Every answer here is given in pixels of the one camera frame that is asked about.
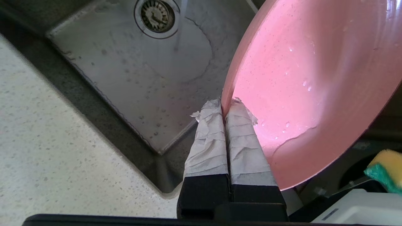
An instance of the countertop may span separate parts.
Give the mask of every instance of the countertop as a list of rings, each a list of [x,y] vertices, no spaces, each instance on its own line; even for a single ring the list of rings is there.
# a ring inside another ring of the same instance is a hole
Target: countertop
[[[0,36],[0,225],[39,213],[176,217],[168,199]]]

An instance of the sink drain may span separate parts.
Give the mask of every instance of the sink drain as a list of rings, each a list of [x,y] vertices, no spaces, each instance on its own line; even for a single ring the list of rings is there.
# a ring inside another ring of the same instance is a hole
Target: sink drain
[[[134,18],[138,28],[146,35],[165,39],[177,31],[180,10],[173,0],[138,0]]]

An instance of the pink plate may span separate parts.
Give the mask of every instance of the pink plate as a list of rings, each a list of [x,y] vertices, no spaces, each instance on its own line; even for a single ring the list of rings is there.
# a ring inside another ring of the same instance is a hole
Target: pink plate
[[[229,68],[281,190],[336,160],[402,78],[401,0],[267,0]]]

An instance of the yellow sponge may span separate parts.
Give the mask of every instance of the yellow sponge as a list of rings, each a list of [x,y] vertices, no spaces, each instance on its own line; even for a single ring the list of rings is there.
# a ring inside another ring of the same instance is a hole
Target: yellow sponge
[[[380,151],[368,167],[381,164],[399,188],[402,188],[402,154],[391,149]]]

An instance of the sink basin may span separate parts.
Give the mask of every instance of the sink basin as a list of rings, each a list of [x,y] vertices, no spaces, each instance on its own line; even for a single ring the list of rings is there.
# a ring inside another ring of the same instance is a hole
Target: sink basin
[[[190,0],[184,9],[180,0],[6,0],[0,32],[170,193],[194,141],[190,114],[221,95],[255,15],[250,3]],[[153,19],[163,15],[169,19],[158,27]]]

